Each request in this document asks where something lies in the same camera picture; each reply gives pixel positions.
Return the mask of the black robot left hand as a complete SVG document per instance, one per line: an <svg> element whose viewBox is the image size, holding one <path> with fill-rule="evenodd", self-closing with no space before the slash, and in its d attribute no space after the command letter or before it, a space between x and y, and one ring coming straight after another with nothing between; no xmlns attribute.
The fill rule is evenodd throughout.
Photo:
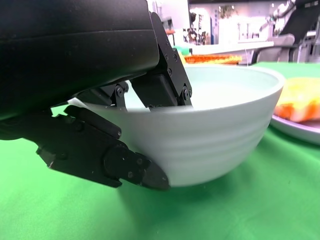
<svg viewBox="0 0 320 240"><path fill-rule="evenodd" d="M120 141L121 128L78 97L126 110L129 86L145 107L191 105L192 87L160 17L145 0L3 0L0 138L26 139L50 169L113 188L167 190L153 159Z"/></svg>

